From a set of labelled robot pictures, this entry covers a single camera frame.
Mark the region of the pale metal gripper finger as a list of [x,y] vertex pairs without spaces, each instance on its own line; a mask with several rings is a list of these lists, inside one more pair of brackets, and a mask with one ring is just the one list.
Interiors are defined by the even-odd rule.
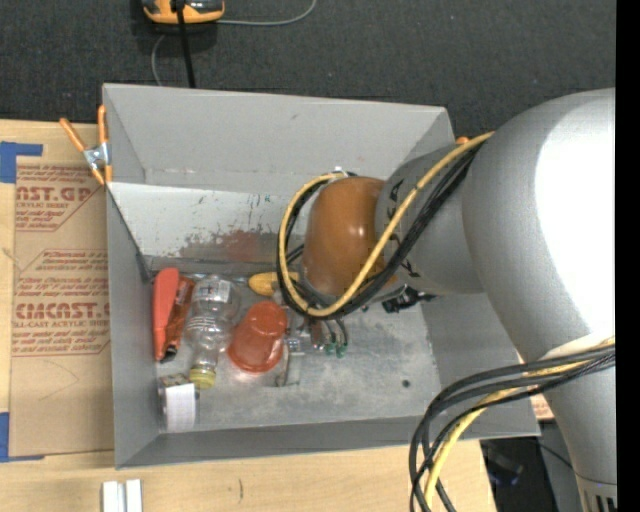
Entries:
[[299,338],[287,338],[283,346],[281,361],[277,365],[275,385],[287,387],[298,385],[304,366],[304,350]]

